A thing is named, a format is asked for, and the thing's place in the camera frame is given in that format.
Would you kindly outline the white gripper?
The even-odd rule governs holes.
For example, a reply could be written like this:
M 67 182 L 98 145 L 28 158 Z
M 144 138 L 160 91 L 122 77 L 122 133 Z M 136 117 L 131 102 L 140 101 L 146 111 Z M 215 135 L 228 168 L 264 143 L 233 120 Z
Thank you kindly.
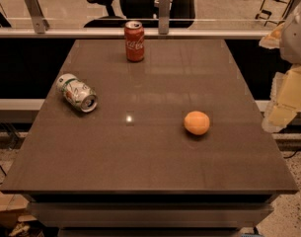
M 301 64 L 301 1 L 287 17 L 268 35 L 261 38 L 259 46 L 280 48 L 281 58 Z M 286 128 L 301 111 L 301 65 L 292 65 L 285 73 L 276 72 L 272 80 L 270 101 L 264 114 L 262 127 L 269 133 Z

